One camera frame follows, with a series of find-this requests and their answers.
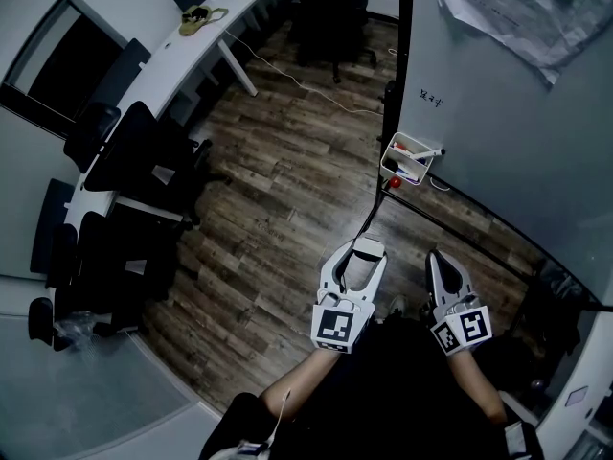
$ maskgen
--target marker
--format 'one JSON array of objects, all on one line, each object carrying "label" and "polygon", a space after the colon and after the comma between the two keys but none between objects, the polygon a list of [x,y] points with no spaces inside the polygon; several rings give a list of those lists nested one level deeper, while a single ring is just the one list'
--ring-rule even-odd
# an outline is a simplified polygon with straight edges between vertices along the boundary
[{"label": "marker", "polygon": [[405,157],[409,157],[409,158],[411,158],[411,155],[413,154],[408,149],[404,148],[402,145],[398,145],[396,143],[394,143],[392,150],[397,151],[398,153],[401,153]]},{"label": "marker", "polygon": [[400,151],[402,153],[408,153],[409,155],[411,154],[411,152],[409,151],[409,149],[407,149],[404,145],[402,145],[399,142],[394,142],[394,144],[392,145],[392,148],[396,151]]},{"label": "marker", "polygon": [[425,151],[424,153],[413,153],[410,158],[413,160],[418,160],[420,158],[430,158],[430,157],[440,157],[444,155],[444,149],[432,149],[430,151]]}]

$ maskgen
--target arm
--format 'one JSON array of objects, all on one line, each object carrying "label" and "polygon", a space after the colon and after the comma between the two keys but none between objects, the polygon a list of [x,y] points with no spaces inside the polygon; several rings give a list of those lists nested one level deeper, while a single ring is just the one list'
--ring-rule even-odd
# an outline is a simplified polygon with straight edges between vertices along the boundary
[{"label": "arm", "polygon": [[504,423],[507,413],[498,391],[479,369],[469,350],[462,350],[447,359],[458,385],[473,399],[495,424]]},{"label": "arm", "polygon": [[307,399],[332,369],[339,353],[325,349],[316,349],[307,359],[296,366],[292,371],[282,376],[270,385],[260,395],[268,411],[275,417],[281,414],[283,397],[287,389],[291,394],[285,403],[284,420],[292,420],[305,404]]}]

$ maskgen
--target desk leg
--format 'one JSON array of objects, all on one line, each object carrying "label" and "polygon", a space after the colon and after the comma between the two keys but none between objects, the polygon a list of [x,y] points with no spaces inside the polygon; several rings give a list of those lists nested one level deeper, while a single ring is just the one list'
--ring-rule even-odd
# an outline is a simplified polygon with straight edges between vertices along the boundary
[{"label": "desk leg", "polygon": [[204,76],[209,79],[215,87],[219,87],[219,80],[216,79],[215,75],[211,72],[211,70],[205,70]]},{"label": "desk leg", "polygon": [[253,30],[253,31],[258,31],[258,33],[261,33],[261,27],[260,24],[258,23],[258,19],[256,19],[256,16],[254,15],[253,11],[248,11],[245,14],[245,20],[247,21],[247,25]]},{"label": "desk leg", "polygon": [[262,2],[262,0],[255,5],[255,8],[258,9],[261,18],[264,19],[265,22],[270,20],[270,15],[268,15],[268,10],[266,9],[266,4]]},{"label": "desk leg", "polygon": [[230,68],[232,68],[238,80],[240,81],[240,83],[242,83],[242,86],[247,89],[247,92],[249,92],[250,95],[252,95],[253,97],[256,97],[258,95],[258,89],[249,80],[249,77],[247,77],[247,74],[242,69],[237,59],[234,57],[234,55],[230,51],[230,48],[228,48],[228,45],[225,43],[225,41],[223,39],[220,39],[219,42],[217,43],[217,46],[219,46],[219,51],[221,51],[221,55],[228,62],[228,64],[230,65]]}]

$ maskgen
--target white cable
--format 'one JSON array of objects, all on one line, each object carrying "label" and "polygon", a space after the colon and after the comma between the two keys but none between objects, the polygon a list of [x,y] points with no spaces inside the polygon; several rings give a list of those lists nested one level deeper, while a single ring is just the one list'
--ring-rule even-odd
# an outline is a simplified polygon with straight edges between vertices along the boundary
[{"label": "white cable", "polygon": [[432,180],[432,177],[430,177],[430,184],[432,184],[432,187],[434,189],[438,189],[439,191],[449,191],[449,188],[445,189],[445,188],[441,188],[439,186],[437,186],[434,181]]},{"label": "white cable", "polygon": [[250,52],[251,54],[256,57],[257,59],[261,59],[264,63],[266,63],[270,68],[272,68],[273,70],[279,72],[281,75],[284,75],[285,77],[288,77],[290,79],[292,79],[293,81],[296,82],[296,85],[298,85],[300,88],[304,88],[305,90],[308,90],[310,92],[315,92],[316,94],[319,94],[320,96],[322,96],[325,99],[328,99],[331,103],[335,103],[336,105],[338,105],[340,108],[345,109],[347,112],[350,112],[351,114],[356,114],[358,112],[368,112],[369,114],[374,114],[375,116],[383,116],[383,114],[381,114],[380,112],[374,112],[374,111],[370,111],[368,109],[347,109],[345,106],[343,106],[341,103],[338,103],[337,101],[335,101],[332,97],[327,96],[326,94],[324,94],[321,90],[317,90],[316,88],[311,88],[311,87],[307,87],[305,85],[302,85],[299,81],[297,81],[296,79],[294,79],[291,75],[287,74],[286,72],[281,71],[279,68],[277,68],[275,65],[270,64],[268,61],[266,61],[263,57],[259,57],[258,55],[256,55],[256,53],[251,49],[251,47],[241,41],[240,39],[238,39],[235,35],[233,35],[230,31],[227,31],[225,29],[223,29],[222,27],[218,26],[224,33],[230,35],[231,37],[233,37],[236,41],[238,41],[240,44],[242,44],[243,46],[245,46]]},{"label": "white cable", "polygon": [[269,448],[275,442],[275,435],[277,434],[277,429],[279,428],[279,425],[281,424],[281,419],[284,416],[285,403],[287,402],[287,399],[289,399],[289,394],[291,394],[291,388],[288,388],[287,392],[285,392],[285,394],[284,394],[283,402],[281,404],[281,412],[279,413],[279,419],[277,420],[277,425],[273,429],[272,434],[270,435],[270,437],[266,440],[266,443],[268,444]]}]

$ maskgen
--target black shirt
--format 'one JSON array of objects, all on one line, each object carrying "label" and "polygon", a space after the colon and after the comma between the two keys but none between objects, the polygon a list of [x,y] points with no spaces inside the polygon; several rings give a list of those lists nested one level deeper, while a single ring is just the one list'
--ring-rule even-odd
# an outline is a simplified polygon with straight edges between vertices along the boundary
[{"label": "black shirt", "polygon": [[[200,459],[241,440],[264,442],[277,418],[238,395]],[[276,434],[270,459],[506,458],[504,431],[454,380],[420,323],[396,315],[371,324],[301,410]]]}]

